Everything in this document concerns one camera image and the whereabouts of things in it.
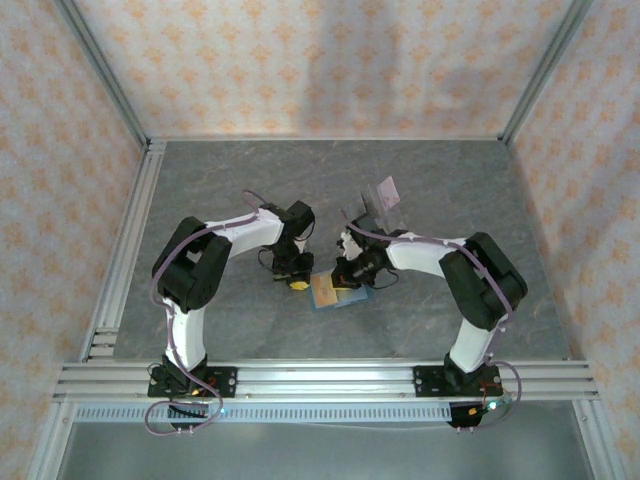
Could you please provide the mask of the blue card holder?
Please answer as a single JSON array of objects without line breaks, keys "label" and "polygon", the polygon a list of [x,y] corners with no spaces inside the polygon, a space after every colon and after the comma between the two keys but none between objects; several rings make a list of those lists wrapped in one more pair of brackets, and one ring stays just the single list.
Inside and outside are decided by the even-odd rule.
[{"label": "blue card holder", "polygon": [[362,286],[362,287],[359,287],[357,289],[353,289],[353,295],[337,296],[337,297],[338,297],[338,303],[336,305],[334,305],[332,307],[317,309],[314,306],[312,290],[311,290],[311,298],[312,298],[312,302],[313,302],[313,308],[315,310],[336,309],[336,308],[346,307],[346,306],[349,306],[351,304],[363,302],[363,301],[366,301],[369,298],[369,294],[368,294],[368,290],[364,286]]}]

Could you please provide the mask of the pink credit card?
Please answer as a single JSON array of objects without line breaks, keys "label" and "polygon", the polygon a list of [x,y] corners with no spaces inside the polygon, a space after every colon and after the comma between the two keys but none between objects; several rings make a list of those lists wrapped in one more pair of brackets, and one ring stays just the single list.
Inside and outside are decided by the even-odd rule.
[{"label": "pink credit card", "polygon": [[384,211],[389,211],[400,202],[400,195],[392,176],[386,177],[377,186],[378,196]]}]

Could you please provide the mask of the clear acrylic card stand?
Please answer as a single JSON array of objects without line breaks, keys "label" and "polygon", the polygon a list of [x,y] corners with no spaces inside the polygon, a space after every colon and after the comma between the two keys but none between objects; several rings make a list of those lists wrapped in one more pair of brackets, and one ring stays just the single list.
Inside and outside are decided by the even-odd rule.
[{"label": "clear acrylic card stand", "polygon": [[379,227],[385,231],[392,231],[397,229],[405,229],[405,221],[400,209],[400,202],[389,211],[384,211],[378,196],[377,186],[380,184],[369,184],[365,188],[360,190],[372,197],[372,200],[377,209],[377,216],[373,217]]}]

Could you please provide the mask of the grey metal sheet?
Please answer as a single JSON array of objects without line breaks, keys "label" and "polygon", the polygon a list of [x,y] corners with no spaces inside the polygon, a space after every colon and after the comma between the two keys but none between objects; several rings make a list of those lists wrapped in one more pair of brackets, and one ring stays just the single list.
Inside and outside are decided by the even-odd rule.
[{"label": "grey metal sheet", "polygon": [[57,480],[594,480],[572,427],[525,416],[487,431],[218,424],[156,438],[79,424]]}]

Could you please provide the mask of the wide aluminium frame rail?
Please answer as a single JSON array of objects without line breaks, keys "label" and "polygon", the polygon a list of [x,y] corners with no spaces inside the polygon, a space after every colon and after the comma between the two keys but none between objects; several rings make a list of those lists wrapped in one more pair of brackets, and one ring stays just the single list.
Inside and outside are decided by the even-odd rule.
[{"label": "wide aluminium frame rail", "polygon": [[[240,361],[236,402],[400,402],[417,397],[412,370],[418,360]],[[505,393],[523,401],[596,400],[600,394],[585,361],[508,360],[499,366]],[[141,362],[66,364],[54,396],[66,401],[144,401],[150,367]]]}]

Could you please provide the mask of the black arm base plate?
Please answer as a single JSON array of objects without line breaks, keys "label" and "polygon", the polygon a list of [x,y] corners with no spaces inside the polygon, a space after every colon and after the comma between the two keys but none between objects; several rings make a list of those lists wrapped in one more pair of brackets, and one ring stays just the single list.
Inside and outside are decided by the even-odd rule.
[{"label": "black arm base plate", "polygon": [[[204,368],[203,380],[222,398],[236,396],[238,369],[235,367]],[[153,365],[147,388],[150,398],[196,399],[213,398],[214,394],[199,384],[187,379],[180,371],[174,376],[164,366]]]},{"label": "black arm base plate", "polygon": [[465,373],[451,365],[417,365],[412,370],[417,397],[493,397],[504,393],[499,369],[481,365]]}]

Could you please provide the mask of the thin aluminium rear rail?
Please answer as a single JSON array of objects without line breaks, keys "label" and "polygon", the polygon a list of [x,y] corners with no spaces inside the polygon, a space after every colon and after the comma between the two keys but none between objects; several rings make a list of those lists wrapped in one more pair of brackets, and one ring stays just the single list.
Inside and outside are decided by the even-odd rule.
[{"label": "thin aluminium rear rail", "polygon": [[161,142],[225,142],[225,141],[502,141],[499,135],[489,136],[347,136],[347,135],[199,135],[153,136],[148,143]]}]

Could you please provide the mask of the aluminium side floor rail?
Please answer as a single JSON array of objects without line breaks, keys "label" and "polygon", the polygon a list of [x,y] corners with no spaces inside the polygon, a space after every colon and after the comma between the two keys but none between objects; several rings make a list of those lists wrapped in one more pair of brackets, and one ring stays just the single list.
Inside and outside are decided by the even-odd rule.
[{"label": "aluminium side floor rail", "polygon": [[81,363],[113,356],[166,145],[153,138],[144,151],[81,348]]}]

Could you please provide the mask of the aluminium frame post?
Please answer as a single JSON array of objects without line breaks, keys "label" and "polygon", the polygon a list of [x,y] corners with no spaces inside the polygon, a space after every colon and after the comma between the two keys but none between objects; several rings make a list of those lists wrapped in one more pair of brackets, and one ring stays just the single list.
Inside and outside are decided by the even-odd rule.
[{"label": "aluminium frame post", "polygon": [[572,402],[594,480],[626,480],[600,400]]},{"label": "aluminium frame post", "polygon": [[553,36],[537,63],[533,75],[521,94],[502,133],[497,137],[505,146],[510,147],[514,143],[518,132],[524,125],[551,75],[559,65],[564,52],[581,27],[593,2],[594,0],[571,0],[559,26],[553,31]]},{"label": "aluminium frame post", "polygon": [[138,146],[146,151],[150,142],[149,137],[76,1],[53,0],[53,3],[75,36],[80,49],[105,88],[127,130]]},{"label": "aluminium frame post", "polygon": [[76,416],[76,405],[54,402],[45,417],[27,480],[56,480]]}]

